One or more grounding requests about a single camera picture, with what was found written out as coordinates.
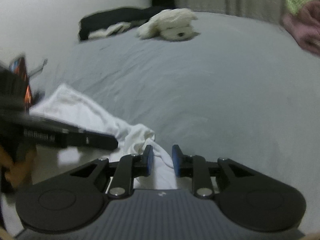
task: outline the gray bed sheet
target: gray bed sheet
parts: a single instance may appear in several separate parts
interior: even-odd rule
[[[304,232],[320,225],[320,59],[279,26],[198,13],[194,39],[139,40],[136,30],[76,45],[32,82],[49,96],[66,83],[169,154],[229,157],[298,188]]]

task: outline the white towel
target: white towel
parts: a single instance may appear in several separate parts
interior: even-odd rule
[[[100,29],[95,32],[90,32],[88,39],[106,38],[114,33],[122,33],[131,27],[131,23],[120,22],[109,26],[108,29]]]
[[[66,85],[60,85],[48,99],[34,106],[30,114],[61,119],[88,130],[115,135],[119,148],[113,152],[98,149],[84,150],[75,147],[50,149],[38,146],[38,163],[32,174],[33,183],[71,170],[98,157],[108,157],[110,162],[132,153],[141,154],[146,145],[153,146],[154,165],[151,176],[134,180],[134,188],[175,189],[177,180],[170,156],[154,142],[154,132],[142,124],[129,125],[112,116],[87,96]],[[179,188],[188,187],[187,180],[179,180]],[[14,203],[2,195],[2,212],[8,232],[14,236],[23,227],[14,208]]]

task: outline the white wall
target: white wall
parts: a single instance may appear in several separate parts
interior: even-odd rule
[[[58,64],[77,43],[79,20],[120,6],[148,7],[151,0],[0,0],[0,47],[26,52],[29,68],[48,58]]]

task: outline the stuffed animal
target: stuffed animal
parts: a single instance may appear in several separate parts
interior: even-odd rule
[[[191,39],[196,34],[191,21],[197,19],[190,9],[163,10],[138,28],[138,36],[141,39],[150,39],[160,35],[168,41]]]

